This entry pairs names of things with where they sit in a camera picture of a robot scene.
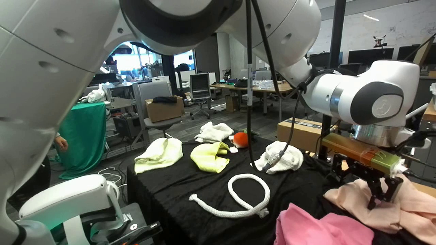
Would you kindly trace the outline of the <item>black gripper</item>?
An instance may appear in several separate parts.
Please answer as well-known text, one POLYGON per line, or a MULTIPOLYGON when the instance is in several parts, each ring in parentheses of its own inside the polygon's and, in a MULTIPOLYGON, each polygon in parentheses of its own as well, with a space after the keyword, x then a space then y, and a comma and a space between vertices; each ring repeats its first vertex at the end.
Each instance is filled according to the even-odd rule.
POLYGON ((370 175, 366 176, 368 187, 371 190, 371 197, 368 199, 367 208, 373 209, 377 206, 378 199, 392 201, 404 179, 401 176, 382 176, 382 175, 370 175))

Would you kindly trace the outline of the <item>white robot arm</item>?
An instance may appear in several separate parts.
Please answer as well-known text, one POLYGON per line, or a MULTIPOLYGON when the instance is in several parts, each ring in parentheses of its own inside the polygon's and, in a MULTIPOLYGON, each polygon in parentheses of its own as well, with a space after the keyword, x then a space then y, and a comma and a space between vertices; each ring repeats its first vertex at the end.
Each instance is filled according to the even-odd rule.
POLYGON ((378 59, 362 74, 317 73, 317 0, 0 0, 0 195, 41 165, 67 111, 120 43, 176 54, 225 31, 268 58, 315 110, 400 127, 419 67, 378 59))

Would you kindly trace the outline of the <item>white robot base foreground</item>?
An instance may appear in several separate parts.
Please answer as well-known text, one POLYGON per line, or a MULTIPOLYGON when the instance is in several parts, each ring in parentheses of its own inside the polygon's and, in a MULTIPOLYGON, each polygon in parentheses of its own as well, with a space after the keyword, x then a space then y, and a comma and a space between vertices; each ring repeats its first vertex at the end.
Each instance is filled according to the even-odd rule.
POLYGON ((24 245, 56 245, 56 227, 67 245, 150 245, 161 224, 148 224, 138 202, 122 206, 119 197, 119 186, 101 174, 54 184, 20 209, 24 245))

